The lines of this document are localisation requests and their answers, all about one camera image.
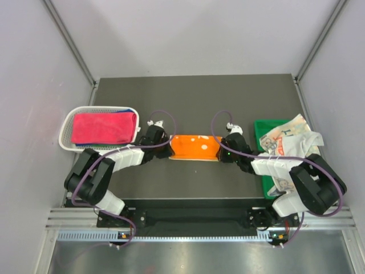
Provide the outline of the orange white patterned towel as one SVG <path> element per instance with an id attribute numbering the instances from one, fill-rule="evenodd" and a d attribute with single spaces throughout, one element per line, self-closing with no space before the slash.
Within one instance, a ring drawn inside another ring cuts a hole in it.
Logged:
<path id="1" fill-rule="evenodd" d="M 210 135 L 175 135 L 170 142 L 174 155 L 169 159 L 217 162 L 222 137 L 217 139 Z"/>

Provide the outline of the pink microfiber towel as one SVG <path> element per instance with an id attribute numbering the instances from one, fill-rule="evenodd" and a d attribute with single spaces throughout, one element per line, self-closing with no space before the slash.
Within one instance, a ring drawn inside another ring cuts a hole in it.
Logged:
<path id="1" fill-rule="evenodd" d="M 134 112 L 96 112 L 76 114 L 71 141 L 75 144 L 127 144 L 135 134 Z"/>

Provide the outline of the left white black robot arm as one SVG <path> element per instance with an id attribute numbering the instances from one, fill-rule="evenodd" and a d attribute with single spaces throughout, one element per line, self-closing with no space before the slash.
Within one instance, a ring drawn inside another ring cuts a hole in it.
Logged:
<path id="1" fill-rule="evenodd" d="M 137 143 L 104 155 L 86 148 L 67 175 L 64 187 L 85 203 L 108 212 L 109 219 L 121 227 L 128 223 L 129 212 L 125 202 L 108 189 L 112 174 L 146 164 L 153 158 L 164 159 L 172 155 L 174 152 L 163 121 L 150 121 L 146 134 Z"/>

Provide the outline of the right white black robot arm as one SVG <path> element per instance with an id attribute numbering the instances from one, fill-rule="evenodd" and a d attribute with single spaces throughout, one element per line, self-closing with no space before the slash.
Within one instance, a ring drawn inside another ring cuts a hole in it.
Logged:
<path id="1" fill-rule="evenodd" d="M 249 174 L 294 183 L 294 192 L 285 192 L 274 199 L 271 208 L 266 211 L 266 219 L 271 225 L 281 225 L 289 215 L 305 211 L 324 216 L 335 202 L 343 204 L 347 186 L 318 154 L 305 158 L 260 154 L 250 149 L 239 132 L 230 133 L 218 143 L 219 161 L 235 163 L 241 171 Z"/>

